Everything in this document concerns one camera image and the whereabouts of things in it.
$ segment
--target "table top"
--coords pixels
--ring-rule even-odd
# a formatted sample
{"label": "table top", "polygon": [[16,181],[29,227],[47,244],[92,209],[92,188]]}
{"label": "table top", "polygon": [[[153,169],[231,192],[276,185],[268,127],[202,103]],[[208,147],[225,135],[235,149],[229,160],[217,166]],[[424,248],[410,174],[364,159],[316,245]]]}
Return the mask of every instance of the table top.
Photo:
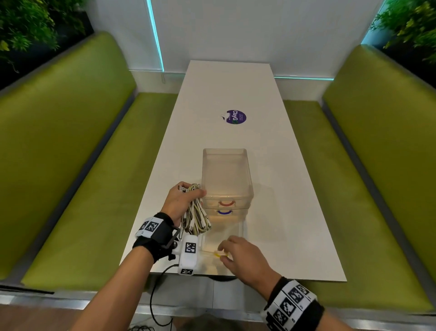
{"label": "table top", "polygon": [[[238,124],[226,119],[234,110]],[[273,269],[287,278],[346,281],[273,73],[261,63],[190,62],[121,261],[172,186],[201,183],[204,148],[247,150],[254,198],[243,235]],[[177,262],[161,259],[151,272]],[[195,273],[231,275],[210,253],[200,254]]]}

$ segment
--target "white wall panel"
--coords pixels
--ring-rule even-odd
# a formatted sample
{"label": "white wall panel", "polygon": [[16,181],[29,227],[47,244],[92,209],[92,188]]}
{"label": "white wall panel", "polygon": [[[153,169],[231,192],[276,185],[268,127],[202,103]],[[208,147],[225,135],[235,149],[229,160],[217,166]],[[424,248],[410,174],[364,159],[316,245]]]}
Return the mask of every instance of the white wall panel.
{"label": "white wall panel", "polygon": [[115,37],[130,69],[160,70],[144,0],[90,0],[86,11],[95,31]]}
{"label": "white wall panel", "polygon": [[333,77],[382,0],[152,0],[163,65],[267,62],[275,75]]}

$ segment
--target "teal led light strip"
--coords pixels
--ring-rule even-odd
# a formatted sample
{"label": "teal led light strip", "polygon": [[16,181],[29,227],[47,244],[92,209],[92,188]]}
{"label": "teal led light strip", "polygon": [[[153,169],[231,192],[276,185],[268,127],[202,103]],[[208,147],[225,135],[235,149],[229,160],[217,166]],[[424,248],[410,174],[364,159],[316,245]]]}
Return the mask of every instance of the teal led light strip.
{"label": "teal led light strip", "polygon": [[153,7],[151,6],[151,0],[146,0],[146,1],[147,1],[148,14],[150,15],[150,22],[151,22],[151,28],[153,30],[154,41],[156,43],[157,54],[159,56],[160,69],[162,70],[162,72],[164,72],[165,71],[164,62],[162,60],[162,53],[160,52],[159,38],[157,37],[156,22],[154,21],[154,15],[153,15]]}
{"label": "teal led light strip", "polygon": [[295,76],[274,76],[274,78],[279,78],[279,79],[305,79],[305,80],[329,80],[329,81],[334,80],[334,78],[295,77]]}

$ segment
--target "green backrest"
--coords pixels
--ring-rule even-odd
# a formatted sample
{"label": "green backrest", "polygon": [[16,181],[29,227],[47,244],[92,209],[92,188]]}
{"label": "green backrest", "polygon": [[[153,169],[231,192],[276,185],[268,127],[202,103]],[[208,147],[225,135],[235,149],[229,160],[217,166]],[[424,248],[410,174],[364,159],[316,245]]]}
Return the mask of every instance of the green backrest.
{"label": "green backrest", "polygon": [[324,100],[436,280],[436,91],[361,45]]}
{"label": "green backrest", "polygon": [[0,279],[135,89],[113,37],[90,37],[0,96]]}

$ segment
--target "floor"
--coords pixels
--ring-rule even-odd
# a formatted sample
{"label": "floor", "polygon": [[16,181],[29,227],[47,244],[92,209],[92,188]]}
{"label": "floor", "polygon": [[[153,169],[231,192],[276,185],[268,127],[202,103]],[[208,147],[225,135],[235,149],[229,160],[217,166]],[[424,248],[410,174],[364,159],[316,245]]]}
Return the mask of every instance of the floor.
{"label": "floor", "polygon": [[[35,308],[0,305],[0,330],[2,331],[68,331],[81,310]],[[186,318],[175,318],[173,330],[183,325]],[[149,325],[155,331],[169,330],[156,327],[152,320],[145,320],[139,325]],[[250,331],[268,331],[262,323],[244,322],[244,328]]]}

